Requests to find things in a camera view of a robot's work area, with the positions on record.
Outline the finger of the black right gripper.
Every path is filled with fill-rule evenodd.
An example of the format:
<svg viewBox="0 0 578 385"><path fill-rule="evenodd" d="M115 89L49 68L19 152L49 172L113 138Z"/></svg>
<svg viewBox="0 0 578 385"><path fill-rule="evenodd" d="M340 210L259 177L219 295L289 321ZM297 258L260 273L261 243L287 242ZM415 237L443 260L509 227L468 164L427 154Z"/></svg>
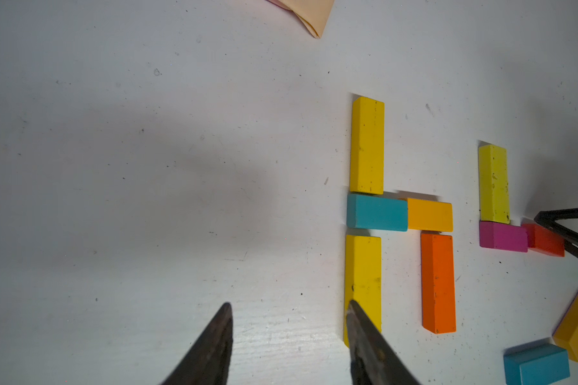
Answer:
<svg viewBox="0 0 578 385"><path fill-rule="evenodd" d="M534 221L538 225L554 232L554 234L557 234L560 237L563 237L565 240L565 250L578 259L578 232L558 223L558 221L562 220L576 219L578 219L578 208L540 211L534 217Z"/></svg>

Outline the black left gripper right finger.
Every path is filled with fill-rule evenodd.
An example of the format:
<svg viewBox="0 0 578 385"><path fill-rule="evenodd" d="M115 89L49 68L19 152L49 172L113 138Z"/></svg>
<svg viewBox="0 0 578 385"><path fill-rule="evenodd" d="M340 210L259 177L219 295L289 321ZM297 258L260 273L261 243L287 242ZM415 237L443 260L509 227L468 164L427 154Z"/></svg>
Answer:
<svg viewBox="0 0 578 385"><path fill-rule="evenodd" d="M353 384L419 384L357 301L349 302L345 319Z"/></svg>

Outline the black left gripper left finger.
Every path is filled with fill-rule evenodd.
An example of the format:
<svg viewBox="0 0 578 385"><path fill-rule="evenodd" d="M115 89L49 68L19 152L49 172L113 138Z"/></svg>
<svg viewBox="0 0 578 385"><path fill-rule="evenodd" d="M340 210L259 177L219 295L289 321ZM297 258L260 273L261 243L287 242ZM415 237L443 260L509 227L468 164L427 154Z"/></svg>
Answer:
<svg viewBox="0 0 578 385"><path fill-rule="evenodd" d="M181 362L162 384L227 384L232 347L232 307L230 303L223 303Z"/></svg>

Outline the red block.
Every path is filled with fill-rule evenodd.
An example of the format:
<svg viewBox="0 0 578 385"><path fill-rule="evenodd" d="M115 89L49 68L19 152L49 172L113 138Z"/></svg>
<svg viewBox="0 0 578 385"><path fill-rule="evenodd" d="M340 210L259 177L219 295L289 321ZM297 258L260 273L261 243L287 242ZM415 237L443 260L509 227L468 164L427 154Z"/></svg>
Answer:
<svg viewBox="0 0 578 385"><path fill-rule="evenodd" d="M563 237L535 223L524 223L522 227L527 231L530 250L553 257L565 256Z"/></svg>

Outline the magenta block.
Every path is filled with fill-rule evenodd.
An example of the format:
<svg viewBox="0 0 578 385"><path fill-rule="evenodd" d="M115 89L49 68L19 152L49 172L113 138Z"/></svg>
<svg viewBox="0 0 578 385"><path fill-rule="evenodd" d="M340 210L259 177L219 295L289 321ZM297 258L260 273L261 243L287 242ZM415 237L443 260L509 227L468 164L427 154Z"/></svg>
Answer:
<svg viewBox="0 0 578 385"><path fill-rule="evenodd" d="M487 249L527 253L528 231L520 226L480 221L479 245Z"/></svg>

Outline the orange block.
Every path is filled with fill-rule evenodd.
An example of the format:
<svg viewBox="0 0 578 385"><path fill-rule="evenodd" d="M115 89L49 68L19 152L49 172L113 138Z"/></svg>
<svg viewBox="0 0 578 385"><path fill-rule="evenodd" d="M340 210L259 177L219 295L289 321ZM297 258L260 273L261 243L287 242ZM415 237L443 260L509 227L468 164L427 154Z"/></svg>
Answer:
<svg viewBox="0 0 578 385"><path fill-rule="evenodd" d="M434 334L454 333L456 301L453 238L421 234L422 325Z"/></svg>

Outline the lime yellow block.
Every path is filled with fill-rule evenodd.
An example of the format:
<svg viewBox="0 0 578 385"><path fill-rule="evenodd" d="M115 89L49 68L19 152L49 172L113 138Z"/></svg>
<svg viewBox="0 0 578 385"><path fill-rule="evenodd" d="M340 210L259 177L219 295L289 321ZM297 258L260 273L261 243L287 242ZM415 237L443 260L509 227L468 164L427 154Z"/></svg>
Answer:
<svg viewBox="0 0 578 385"><path fill-rule="evenodd" d="M509 225L507 150L494 144L479 147L478 174L481 220Z"/></svg>

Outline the teal long block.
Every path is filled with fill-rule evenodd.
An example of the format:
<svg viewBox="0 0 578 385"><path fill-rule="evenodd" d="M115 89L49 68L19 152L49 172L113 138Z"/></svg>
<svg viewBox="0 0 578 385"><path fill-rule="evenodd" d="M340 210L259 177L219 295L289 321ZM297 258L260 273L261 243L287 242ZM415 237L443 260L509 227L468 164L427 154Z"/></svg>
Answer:
<svg viewBox="0 0 578 385"><path fill-rule="evenodd" d="M550 343L504 356L506 384L543 385L570 377L568 351Z"/></svg>

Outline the small teal block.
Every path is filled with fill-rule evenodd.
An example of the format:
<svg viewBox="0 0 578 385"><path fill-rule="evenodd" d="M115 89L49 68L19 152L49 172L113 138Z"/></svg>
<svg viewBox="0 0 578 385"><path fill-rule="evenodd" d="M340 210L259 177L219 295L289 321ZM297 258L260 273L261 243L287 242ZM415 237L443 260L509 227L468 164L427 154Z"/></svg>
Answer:
<svg viewBox="0 0 578 385"><path fill-rule="evenodd" d="M350 193L347 200L346 221L347 226L352 229L406 232L409 228L408 203Z"/></svg>

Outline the small amber block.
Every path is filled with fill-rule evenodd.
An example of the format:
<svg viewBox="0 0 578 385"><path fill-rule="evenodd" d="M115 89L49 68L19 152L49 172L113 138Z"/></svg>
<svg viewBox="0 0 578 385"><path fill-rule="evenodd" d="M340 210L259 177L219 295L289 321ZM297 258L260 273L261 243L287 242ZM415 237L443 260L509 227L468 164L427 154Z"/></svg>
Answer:
<svg viewBox="0 0 578 385"><path fill-rule="evenodd" d="M439 201L406 198L408 228L439 233L454 230L453 205Z"/></svg>

